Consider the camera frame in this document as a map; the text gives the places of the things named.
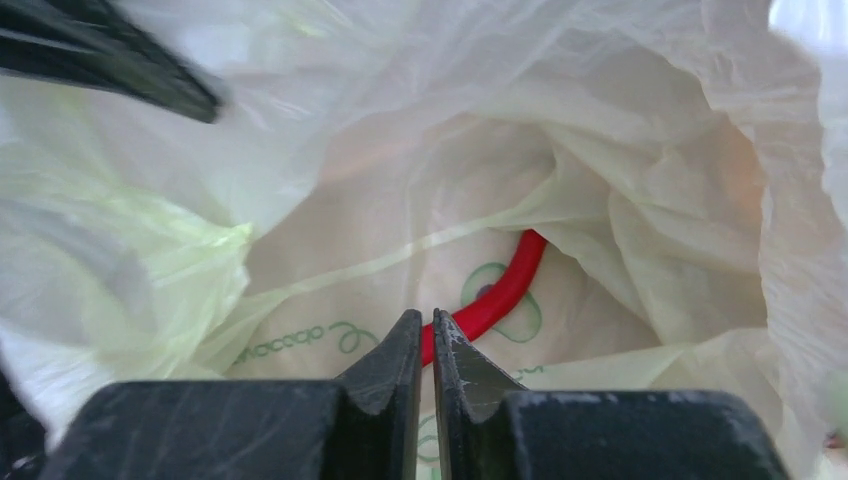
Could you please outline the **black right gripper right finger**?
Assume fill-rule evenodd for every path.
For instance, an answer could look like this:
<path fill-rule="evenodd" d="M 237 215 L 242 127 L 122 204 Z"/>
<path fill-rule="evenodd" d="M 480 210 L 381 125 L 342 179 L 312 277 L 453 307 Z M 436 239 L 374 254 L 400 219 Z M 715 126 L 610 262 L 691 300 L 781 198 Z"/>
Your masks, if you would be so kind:
<path fill-rule="evenodd" d="M 433 314 L 445 479 L 785 479 L 759 417 L 710 390 L 530 390 Z"/>

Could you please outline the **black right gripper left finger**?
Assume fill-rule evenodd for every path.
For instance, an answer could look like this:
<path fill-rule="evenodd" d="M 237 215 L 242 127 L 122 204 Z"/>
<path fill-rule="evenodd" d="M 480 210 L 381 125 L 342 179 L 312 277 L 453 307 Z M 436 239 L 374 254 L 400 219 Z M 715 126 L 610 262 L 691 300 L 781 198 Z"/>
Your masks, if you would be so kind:
<path fill-rule="evenodd" d="M 145 381 L 82 407 L 45 479 L 411 479 L 422 317 L 329 380 Z"/>

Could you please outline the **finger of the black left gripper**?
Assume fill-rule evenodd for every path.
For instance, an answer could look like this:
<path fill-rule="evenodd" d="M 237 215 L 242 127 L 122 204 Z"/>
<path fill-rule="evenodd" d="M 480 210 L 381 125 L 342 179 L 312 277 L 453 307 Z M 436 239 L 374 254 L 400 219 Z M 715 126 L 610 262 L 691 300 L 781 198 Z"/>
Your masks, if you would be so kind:
<path fill-rule="evenodd" d="M 1 72 L 124 95 L 207 124 L 222 109 L 210 76 L 109 1 L 2 2 Z"/>

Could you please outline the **toy red chili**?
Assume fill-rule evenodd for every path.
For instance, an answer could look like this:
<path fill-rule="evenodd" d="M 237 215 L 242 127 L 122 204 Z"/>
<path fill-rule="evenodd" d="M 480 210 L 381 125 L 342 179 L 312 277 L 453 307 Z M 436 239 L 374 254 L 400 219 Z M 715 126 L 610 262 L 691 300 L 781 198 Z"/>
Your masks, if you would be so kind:
<path fill-rule="evenodd" d="M 526 296 L 547 245 L 548 241 L 535 230 L 525 230 L 497 281 L 481 297 L 452 314 L 469 341 L 474 342 L 487 334 Z"/>

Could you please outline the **green plastic grocery bag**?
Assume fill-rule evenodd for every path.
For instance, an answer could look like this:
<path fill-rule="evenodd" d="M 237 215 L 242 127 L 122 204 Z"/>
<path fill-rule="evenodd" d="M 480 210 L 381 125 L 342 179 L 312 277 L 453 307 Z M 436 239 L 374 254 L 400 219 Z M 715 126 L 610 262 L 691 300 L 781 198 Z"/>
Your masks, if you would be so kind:
<path fill-rule="evenodd" d="M 549 243 L 478 348 L 743 398 L 843 479 L 843 1 L 123 1 L 220 120 L 1 81 L 1 364 L 55 445 L 121 380 L 332 376 Z"/>

